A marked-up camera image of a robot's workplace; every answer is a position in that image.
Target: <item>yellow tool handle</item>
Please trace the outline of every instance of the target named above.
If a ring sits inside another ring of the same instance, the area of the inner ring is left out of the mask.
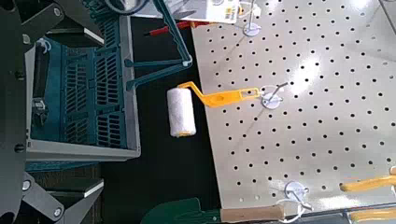
[[[396,219],[396,208],[372,209],[350,213],[352,223],[372,220],[391,220]]]
[[[237,91],[222,91],[208,95],[203,95],[201,91],[195,86],[193,82],[182,83],[178,88],[192,88],[195,94],[200,98],[202,103],[210,107],[217,107],[222,105],[230,105],[243,100],[260,97],[260,91],[257,88],[242,89]]]
[[[342,191],[362,191],[396,185],[396,175],[387,175],[375,179],[362,180],[356,183],[341,185]]]

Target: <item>wooden handle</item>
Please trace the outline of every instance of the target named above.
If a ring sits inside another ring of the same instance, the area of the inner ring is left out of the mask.
[[[353,212],[350,214],[350,220],[353,222],[391,219],[396,219],[395,208],[372,209],[367,211]]]
[[[396,185],[396,175],[387,175],[375,179],[341,185],[342,191],[362,191]]]
[[[283,220],[285,213],[283,206],[274,205],[268,207],[221,209],[221,222],[241,222],[256,220]]]

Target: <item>wire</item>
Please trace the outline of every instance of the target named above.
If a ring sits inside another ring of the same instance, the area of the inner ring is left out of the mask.
[[[251,3],[249,3],[249,2],[239,2],[239,6],[240,6],[241,8],[243,8],[242,5],[251,6]],[[257,4],[254,4],[253,6],[254,6],[253,11],[254,11],[255,8],[259,7],[259,6],[257,6]],[[245,12],[244,14],[239,15],[238,18],[245,18],[247,15],[250,14],[251,11],[252,11],[252,10],[250,9],[249,11]]]
[[[281,199],[281,200],[277,201],[276,204],[285,203],[285,202],[297,203],[297,204],[298,204],[298,206],[297,206],[297,216],[295,216],[294,218],[291,218],[291,219],[279,220],[279,221],[282,222],[282,223],[291,223],[291,222],[294,222],[294,221],[296,221],[297,219],[299,219],[299,218],[303,215],[303,213],[305,213],[305,211],[306,211],[306,209],[303,207],[303,204],[302,204],[302,203],[300,203],[300,202],[298,202],[298,201],[295,201],[295,200],[293,200],[293,199]]]
[[[139,12],[140,10],[143,9],[143,7],[146,6],[146,4],[149,2],[149,0],[144,0],[145,2],[142,3],[138,8],[131,8],[129,10],[119,10],[118,8],[114,7],[113,4],[110,2],[110,0],[105,0],[106,5],[114,12],[122,15],[122,16],[131,16],[134,15],[135,13]]]

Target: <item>teal basket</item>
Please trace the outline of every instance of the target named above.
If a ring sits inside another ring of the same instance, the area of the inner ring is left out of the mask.
[[[92,15],[106,11],[99,1],[90,1],[85,6],[90,7],[90,10],[94,12]],[[106,41],[103,47],[73,49],[60,46],[59,53],[50,53],[51,60],[61,62],[61,88],[60,92],[57,92],[60,96],[59,102],[57,105],[48,105],[50,113],[56,113],[51,108],[60,108],[57,117],[59,125],[32,127],[34,139],[127,148],[119,21],[114,15],[105,20],[99,19],[99,17],[96,18]],[[47,86],[56,85],[50,81],[49,78]],[[56,137],[49,137],[49,133],[53,132],[59,132],[59,134],[56,134]],[[91,164],[95,162],[27,162],[26,171],[60,171]]]

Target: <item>black floor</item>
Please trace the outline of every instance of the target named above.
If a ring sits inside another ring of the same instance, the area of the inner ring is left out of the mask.
[[[169,34],[143,36],[162,27],[162,20],[133,19],[132,26],[135,61],[179,58]],[[193,97],[197,134],[178,139],[169,134],[166,92],[186,81],[200,87],[191,31],[182,35],[194,58],[193,67],[137,89],[141,157],[102,164],[105,223],[139,223],[155,205],[191,197],[199,198],[204,210],[220,207],[205,109],[197,97]],[[149,72],[135,71],[138,77]]]

